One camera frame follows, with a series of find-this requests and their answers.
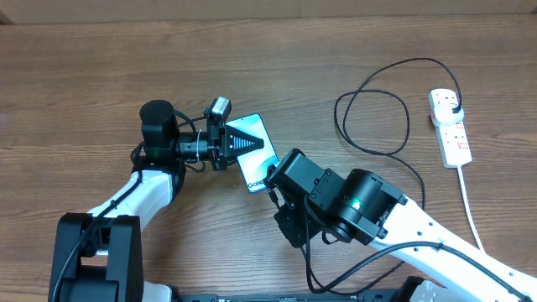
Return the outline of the blue smartphone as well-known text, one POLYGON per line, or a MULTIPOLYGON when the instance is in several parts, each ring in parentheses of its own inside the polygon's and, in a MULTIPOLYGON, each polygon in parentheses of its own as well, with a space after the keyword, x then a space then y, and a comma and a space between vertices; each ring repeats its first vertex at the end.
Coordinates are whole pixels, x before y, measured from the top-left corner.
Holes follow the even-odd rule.
POLYGON ((237 161, 248 191, 256 193, 265 190, 266 185, 263 183, 263 179, 267 176, 269 166, 271 164, 277 165, 279 159, 263 119, 258 113, 254 113, 231 120, 227 122, 227 125, 263 140, 263 148, 240 155, 237 157, 237 161))

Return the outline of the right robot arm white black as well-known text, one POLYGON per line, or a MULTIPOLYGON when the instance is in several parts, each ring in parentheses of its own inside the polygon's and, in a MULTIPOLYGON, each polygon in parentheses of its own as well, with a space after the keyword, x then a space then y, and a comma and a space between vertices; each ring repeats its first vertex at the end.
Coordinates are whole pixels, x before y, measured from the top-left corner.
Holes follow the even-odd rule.
POLYGON ((332 290, 369 263, 391 255, 414 266, 466 301, 534 301, 536 279, 464 241, 425 213, 402 190, 364 169, 342 178, 292 149, 268 167, 263 181, 284 198, 274 218, 295 248, 310 253, 319 233, 360 242, 376 252, 325 286, 332 290))

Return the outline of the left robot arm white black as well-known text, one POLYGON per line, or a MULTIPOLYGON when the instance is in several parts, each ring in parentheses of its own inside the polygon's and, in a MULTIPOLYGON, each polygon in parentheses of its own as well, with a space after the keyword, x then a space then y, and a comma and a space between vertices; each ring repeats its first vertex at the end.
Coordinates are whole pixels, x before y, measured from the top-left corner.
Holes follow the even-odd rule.
POLYGON ((139 112, 143 141, 131 152, 129 182, 86 213, 68 212, 57 225, 50 275, 50 301, 179 301, 179 290, 153 284, 143 275, 141 233, 157 212, 180 193, 195 163, 215 170, 245 166, 269 145, 258 114, 227 119, 230 100, 216 98, 205 110, 205 130, 180 131, 185 114, 166 100, 152 100, 139 112))

